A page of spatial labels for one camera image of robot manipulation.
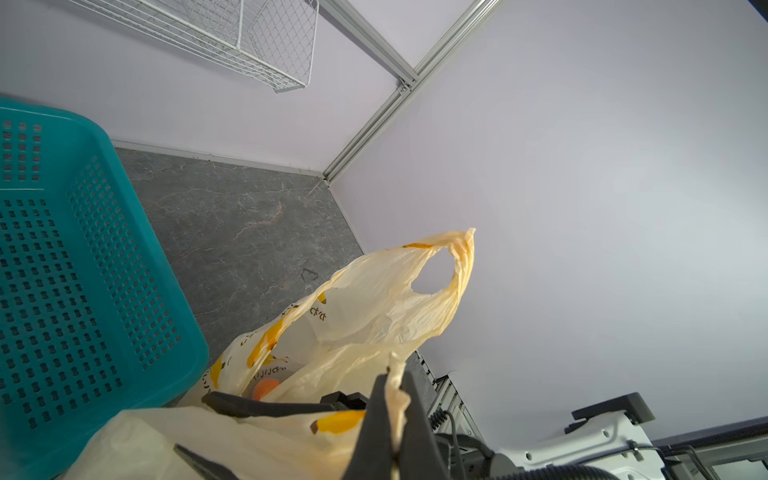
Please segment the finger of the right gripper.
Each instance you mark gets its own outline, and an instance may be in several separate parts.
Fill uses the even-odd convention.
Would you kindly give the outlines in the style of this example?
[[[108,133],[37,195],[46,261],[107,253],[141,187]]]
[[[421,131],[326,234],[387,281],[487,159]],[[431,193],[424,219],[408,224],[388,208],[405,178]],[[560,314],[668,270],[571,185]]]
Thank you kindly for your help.
[[[210,392],[202,397],[202,403],[214,412],[233,418],[270,417],[365,410],[368,398],[361,393],[350,395],[333,392],[318,403],[276,403],[222,393]]]
[[[238,480],[238,477],[226,466],[208,460],[182,445],[175,444],[173,450],[202,479]]]

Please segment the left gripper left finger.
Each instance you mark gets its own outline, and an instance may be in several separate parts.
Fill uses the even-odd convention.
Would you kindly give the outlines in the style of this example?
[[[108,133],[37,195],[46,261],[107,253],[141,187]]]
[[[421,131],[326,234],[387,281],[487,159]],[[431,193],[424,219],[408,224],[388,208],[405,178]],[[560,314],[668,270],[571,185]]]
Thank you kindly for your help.
[[[395,472],[392,431],[385,393],[389,375],[376,378],[344,480],[390,480]]]

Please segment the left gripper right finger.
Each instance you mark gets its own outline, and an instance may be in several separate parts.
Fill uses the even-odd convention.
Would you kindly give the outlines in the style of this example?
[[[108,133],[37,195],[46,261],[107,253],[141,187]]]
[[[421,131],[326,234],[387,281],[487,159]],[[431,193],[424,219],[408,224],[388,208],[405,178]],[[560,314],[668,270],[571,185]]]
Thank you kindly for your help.
[[[449,479],[427,415],[421,404],[413,375],[406,371],[401,390],[411,398],[405,410],[405,427],[397,456],[401,479],[429,480]]]

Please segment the banana print plastic bag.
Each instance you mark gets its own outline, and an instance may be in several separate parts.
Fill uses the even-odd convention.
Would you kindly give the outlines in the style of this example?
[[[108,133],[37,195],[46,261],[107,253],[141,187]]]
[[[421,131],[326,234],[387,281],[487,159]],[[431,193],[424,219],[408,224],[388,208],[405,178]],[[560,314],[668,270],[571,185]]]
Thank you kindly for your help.
[[[474,234],[455,231],[364,255],[268,324],[237,336],[173,408],[125,410],[88,442],[69,479],[192,479],[182,445],[240,479],[338,479],[359,427],[313,435],[306,419],[230,418],[202,403],[210,392],[318,403],[333,392],[368,394],[388,367],[452,321],[474,264]]]

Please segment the small red fake fruit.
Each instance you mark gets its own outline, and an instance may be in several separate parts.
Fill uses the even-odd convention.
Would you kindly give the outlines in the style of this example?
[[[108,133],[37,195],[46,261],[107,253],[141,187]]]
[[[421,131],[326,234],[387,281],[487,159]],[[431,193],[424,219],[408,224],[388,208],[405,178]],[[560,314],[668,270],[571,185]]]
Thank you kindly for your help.
[[[280,385],[280,381],[273,378],[262,378],[254,386],[251,399],[260,401]]]

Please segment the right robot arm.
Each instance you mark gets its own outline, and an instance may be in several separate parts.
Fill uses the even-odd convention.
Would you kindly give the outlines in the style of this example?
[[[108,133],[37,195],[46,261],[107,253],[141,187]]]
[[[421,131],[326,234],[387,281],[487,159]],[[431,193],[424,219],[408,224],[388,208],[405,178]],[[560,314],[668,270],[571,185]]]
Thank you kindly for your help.
[[[450,413],[427,415],[405,378],[408,401],[402,437],[396,437],[385,404],[385,379],[371,397],[334,393],[318,403],[268,403],[211,392],[202,402],[230,418],[288,418],[315,415],[311,434],[336,426],[359,427],[346,479],[714,479],[715,466],[739,461],[766,462],[767,426],[755,424],[655,446],[645,435],[652,416],[633,393],[574,412],[564,435],[523,450],[491,450],[475,438],[438,430]]]

